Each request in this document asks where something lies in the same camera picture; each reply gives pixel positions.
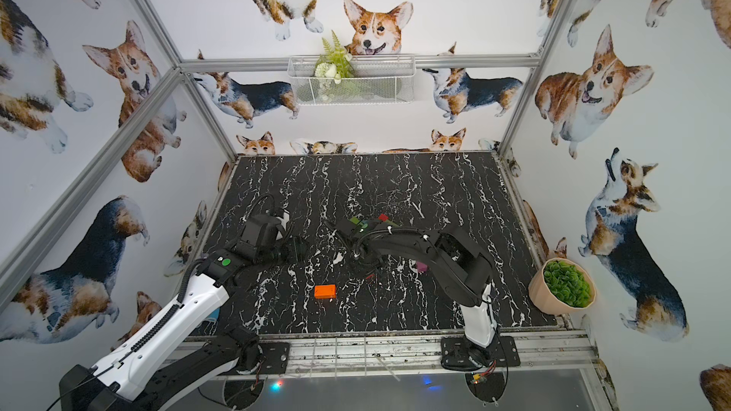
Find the orange block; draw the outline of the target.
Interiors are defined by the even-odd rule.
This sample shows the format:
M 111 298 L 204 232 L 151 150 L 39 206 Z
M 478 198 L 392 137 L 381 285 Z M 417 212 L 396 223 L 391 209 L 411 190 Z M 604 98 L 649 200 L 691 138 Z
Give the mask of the orange block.
M 314 298 L 316 300 L 331 300 L 337 297 L 336 285 L 316 285 Z

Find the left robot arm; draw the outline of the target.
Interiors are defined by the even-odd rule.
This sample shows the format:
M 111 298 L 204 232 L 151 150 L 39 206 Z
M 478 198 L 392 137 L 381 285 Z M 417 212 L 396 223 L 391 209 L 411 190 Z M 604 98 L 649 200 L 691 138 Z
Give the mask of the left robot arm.
M 76 365 L 66 373 L 55 405 L 63 410 L 166 410 L 219 374 L 259 372 L 264 361 L 259 338 L 239 328 L 171 365 L 164 363 L 241 290 L 246 272 L 280 264 L 296 252 L 285 209 L 247 217 L 229 245 L 193 262 L 178 293 L 150 322 L 92 367 Z

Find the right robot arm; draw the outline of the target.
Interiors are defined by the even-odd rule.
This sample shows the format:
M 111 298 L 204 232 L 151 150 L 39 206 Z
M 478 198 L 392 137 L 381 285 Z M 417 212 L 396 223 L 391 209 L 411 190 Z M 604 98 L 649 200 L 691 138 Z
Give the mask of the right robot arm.
M 426 230 L 375 219 L 359 224 L 344 220 L 329 229 L 359 278 L 373 274 L 388 258 L 424 264 L 445 295 L 459 304 L 466 340 L 483 350 L 494 344 L 494 266 L 488 252 L 462 228 Z

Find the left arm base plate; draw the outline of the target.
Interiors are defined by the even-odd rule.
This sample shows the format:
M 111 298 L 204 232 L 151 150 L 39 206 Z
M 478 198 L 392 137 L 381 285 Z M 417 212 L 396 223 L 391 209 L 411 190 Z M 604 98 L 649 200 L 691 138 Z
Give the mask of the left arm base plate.
M 281 376 L 287 372 L 291 344 L 289 342 L 261 342 L 257 347 L 255 367 L 258 375 Z

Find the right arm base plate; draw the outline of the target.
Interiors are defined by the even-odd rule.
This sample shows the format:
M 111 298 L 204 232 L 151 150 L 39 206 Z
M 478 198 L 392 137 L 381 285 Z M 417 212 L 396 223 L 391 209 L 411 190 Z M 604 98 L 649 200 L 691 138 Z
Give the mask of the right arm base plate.
M 440 363 L 443 369 L 473 372 L 493 365 L 508 368 L 521 365 L 515 339 L 500 335 L 488 347 L 479 347 L 466 337 L 444 337 L 440 341 Z

